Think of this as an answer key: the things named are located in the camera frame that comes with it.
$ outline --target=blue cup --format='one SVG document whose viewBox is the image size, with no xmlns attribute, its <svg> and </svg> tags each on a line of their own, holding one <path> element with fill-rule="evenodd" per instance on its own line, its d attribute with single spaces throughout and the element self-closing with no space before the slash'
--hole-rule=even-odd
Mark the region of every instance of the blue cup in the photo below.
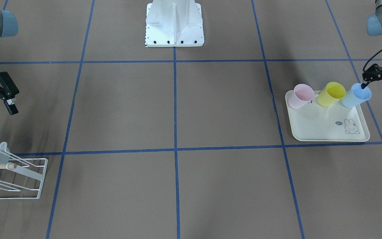
<svg viewBox="0 0 382 239">
<path fill-rule="evenodd" d="M 341 100 L 341 103 L 347 108 L 352 108 L 369 100 L 371 96 L 371 90 L 368 87 L 362 89 L 362 84 L 356 83 L 349 91 L 347 91 L 346 96 Z"/>
</svg>

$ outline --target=bunny illustration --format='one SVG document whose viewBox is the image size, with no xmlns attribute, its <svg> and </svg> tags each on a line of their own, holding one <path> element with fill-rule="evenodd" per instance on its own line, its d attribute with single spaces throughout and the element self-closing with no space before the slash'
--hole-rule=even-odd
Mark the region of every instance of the bunny illustration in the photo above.
<svg viewBox="0 0 382 239">
<path fill-rule="evenodd" d="M 356 124 L 354 123 L 354 120 L 352 119 L 346 119 L 344 120 L 344 129 L 346 129 L 345 133 L 351 133 L 351 134 L 359 134 L 359 129 L 357 128 Z"/>
</svg>

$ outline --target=yellow cup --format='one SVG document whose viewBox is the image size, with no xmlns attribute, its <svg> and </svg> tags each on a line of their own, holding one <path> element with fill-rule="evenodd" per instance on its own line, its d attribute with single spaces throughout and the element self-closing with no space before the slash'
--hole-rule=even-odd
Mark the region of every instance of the yellow cup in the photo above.
<svg viewBox="0 0 382 239">
<path fill-rule="evenodd" d="M 330 106 L 346 96 L 346 89 L 337 82 L 328 83 L 319 94 L 317 100 L 321 106 Z"/>
</svg>

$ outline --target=tray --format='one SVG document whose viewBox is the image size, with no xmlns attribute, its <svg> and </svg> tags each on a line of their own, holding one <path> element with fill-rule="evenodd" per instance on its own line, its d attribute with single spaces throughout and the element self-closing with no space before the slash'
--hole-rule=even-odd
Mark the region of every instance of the tray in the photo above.
<svg viewBox="0 0 382 239">
<path fill-rule="evenodd" d="M 316 98 L 321 91 L 314 91 L 315 97 L 300 109 L 288 106 L 285 94 L 291 132 L 299 141 L 366 142 L 370 134 L 360 105 L 353 108 L 338 101 L 329 107 L 321 106 Z"/>
</svg>

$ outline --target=pink cup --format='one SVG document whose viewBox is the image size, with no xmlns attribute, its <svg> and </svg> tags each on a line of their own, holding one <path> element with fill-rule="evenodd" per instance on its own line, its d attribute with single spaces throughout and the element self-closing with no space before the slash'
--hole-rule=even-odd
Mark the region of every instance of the pink cup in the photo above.
<svg viewBox="0 0 382 239">
<path fill-rule="evenodd" d="M 288 106 L 293 109 L 300 109 L 305 104 L 313 100 L 315 93 L 306 84 L 298 84 L 294 87 L 293 93 L 288 97 Z"/>
</svg>

